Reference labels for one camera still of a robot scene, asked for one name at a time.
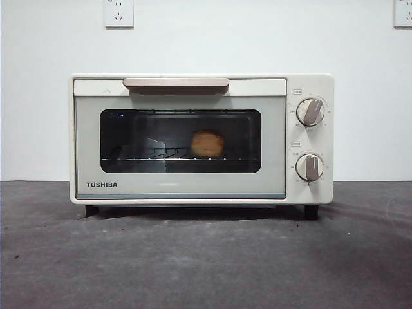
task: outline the oven foot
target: oven foot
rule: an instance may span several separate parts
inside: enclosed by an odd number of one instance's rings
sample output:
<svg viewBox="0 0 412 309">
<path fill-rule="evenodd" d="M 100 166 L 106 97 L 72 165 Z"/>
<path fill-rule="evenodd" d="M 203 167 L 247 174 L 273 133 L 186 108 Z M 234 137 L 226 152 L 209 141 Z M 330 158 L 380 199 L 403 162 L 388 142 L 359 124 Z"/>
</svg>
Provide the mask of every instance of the oven foot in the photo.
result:
<svg viewBox="0 0 412 309">
<path fill-rule="evenodd" d="M 305 205 L 304 206 L 304 217 L 307 220 L 317 220 L 319 212 L 319 205 Z"/>
<path fill-rule="evenodd" d="M 84 206 L 86 210 L 86 217 L 93 216 L 95 214 L 98 214 L 98 211 L 100 210 L 99 207 L 93 206 L 93 205 L 86 205 Z"/>
</svg>

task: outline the wall socket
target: wall socket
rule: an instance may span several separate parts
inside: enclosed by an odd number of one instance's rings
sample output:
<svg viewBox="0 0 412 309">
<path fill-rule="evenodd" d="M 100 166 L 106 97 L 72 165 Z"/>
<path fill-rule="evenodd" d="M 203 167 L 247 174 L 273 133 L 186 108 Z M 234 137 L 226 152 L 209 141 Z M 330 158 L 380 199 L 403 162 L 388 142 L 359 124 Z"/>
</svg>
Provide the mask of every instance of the wall socket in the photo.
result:
<svg viewBox="0 0 412 309">
<path fill-rule="evenodd" d="M 393 26 L 412 28 L 412 0 L 394 0 Z"/>
<path fill-rule="evenodd" d="M 104 0 L 106 28 L 133 28 L 133 16 L 133 0 Z"/>
</svg>

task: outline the temperature knob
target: temperature knob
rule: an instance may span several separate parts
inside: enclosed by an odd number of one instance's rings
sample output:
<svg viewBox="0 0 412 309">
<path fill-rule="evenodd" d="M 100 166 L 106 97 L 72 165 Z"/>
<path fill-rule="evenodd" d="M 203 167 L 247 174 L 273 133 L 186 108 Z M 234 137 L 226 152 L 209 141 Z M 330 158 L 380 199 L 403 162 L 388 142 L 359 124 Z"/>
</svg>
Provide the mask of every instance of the temperature knob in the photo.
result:
<svg viewBox="0 0 412 309">
<path fill-rule="evenodd" d="M 314 154 L 305 154 L 297 160 L 296 172 L 303 180 L 314 182 L 323 174 L 323 162 Z"/>
<path fill-rule="evenodd" d="M 307 126 L 316 126 L 323 119 L 324 108 L 322 100 L 309 98 L 299 104 L 296 111 L 299 121 Z"/>
</svg>

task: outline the oven window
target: oven window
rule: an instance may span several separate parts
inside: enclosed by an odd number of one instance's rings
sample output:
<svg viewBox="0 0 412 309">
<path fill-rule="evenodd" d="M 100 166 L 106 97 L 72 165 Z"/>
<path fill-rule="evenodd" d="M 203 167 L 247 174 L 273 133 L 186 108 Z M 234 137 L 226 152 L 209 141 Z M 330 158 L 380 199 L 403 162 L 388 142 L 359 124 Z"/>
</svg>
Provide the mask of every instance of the oven window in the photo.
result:
<svg viewBox="0 0 412 309">
<path fill-rule="evenodd" d="M 256 110 L 107 109 L 100 114 L 107 173 L 255 173 L 261 167 Z"/>
</svg>

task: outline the wire rack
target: wire rack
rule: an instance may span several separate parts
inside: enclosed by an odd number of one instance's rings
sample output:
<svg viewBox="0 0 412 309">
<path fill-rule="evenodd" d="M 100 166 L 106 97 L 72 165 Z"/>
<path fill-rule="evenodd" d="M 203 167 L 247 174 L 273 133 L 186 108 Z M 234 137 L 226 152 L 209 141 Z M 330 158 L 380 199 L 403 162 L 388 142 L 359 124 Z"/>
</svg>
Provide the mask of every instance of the wire rack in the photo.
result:
<svg viewBox="0 0 412 309">
<path fill-rule="evenodd" d="M 151 161 L 151 160 L 211 160 L 211 161 L 260 161 L 251 158 L 241 151 L 226 149 L 219 157 L 193 156 L 190 148 L 149 148 L 144 149 L 138 156 L 119 155 L 118 158 L 102 158 L 102 160 L 120 161 Z"/>
</svg>

